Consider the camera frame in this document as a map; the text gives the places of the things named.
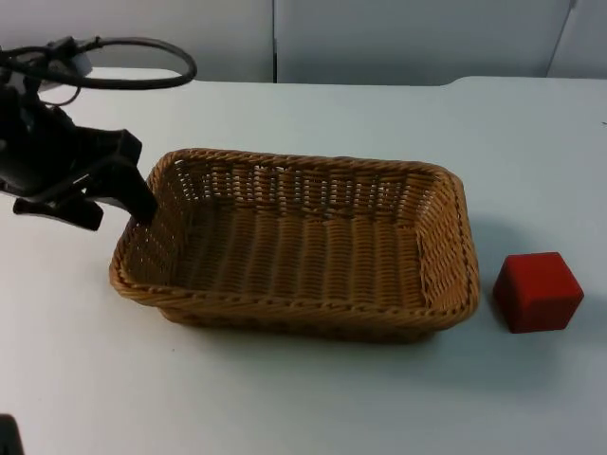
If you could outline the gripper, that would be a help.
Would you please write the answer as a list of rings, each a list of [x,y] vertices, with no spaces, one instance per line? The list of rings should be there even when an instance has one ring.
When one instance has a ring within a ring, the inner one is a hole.
[[[90,231],[103,209],[90,197],[150,224],[155,196],[137,169],[142,144],[126,130],[77,126],[59,108],[1,106],[1,191],[17,197],[13,213]]]

